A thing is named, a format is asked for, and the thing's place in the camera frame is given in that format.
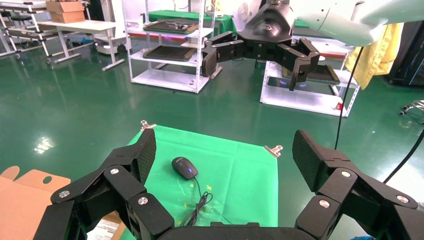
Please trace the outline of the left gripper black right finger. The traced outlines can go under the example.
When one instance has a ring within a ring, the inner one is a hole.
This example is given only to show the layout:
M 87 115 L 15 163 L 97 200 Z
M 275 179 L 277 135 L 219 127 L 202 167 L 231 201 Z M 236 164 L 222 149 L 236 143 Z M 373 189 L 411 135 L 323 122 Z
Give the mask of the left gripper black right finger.
M 327 240 L 340 218 L 354 219 L 377 240 L 416 240 L 418 203 L 359 170 L 341 151 L 319 145 L 305 130 L 294 134 L 292 156 L 314 197 L 295 227 Z

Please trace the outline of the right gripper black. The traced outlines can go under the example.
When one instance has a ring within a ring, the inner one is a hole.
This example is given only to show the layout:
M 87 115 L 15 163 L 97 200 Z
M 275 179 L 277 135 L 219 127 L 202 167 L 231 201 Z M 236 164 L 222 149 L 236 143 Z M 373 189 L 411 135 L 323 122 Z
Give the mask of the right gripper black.
M 247 22 L 238 38 L 232 31 L 204 42 L 202 76 L 210 77 L 218 63 L 248 58 L 275 61 L 291 71 L 289 90 L 305 82 L 319 62 L 321 53 L 305 37 L 291 44 L 295 15 L 288 3 L 266 3 Z

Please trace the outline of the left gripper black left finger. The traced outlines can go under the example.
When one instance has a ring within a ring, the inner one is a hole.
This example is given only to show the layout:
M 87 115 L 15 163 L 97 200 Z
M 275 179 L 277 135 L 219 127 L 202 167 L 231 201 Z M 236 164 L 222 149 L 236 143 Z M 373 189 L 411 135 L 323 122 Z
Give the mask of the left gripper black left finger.
M 80 240 L 110 213 L 117 213 L 137 240 L 157 240 L 174 228 L 174 218 L 145 184 L 156 158 L 154 129 L 112 150 L 98 169 L 57 190 L 51 208 L 69 217 L 60 238 Z

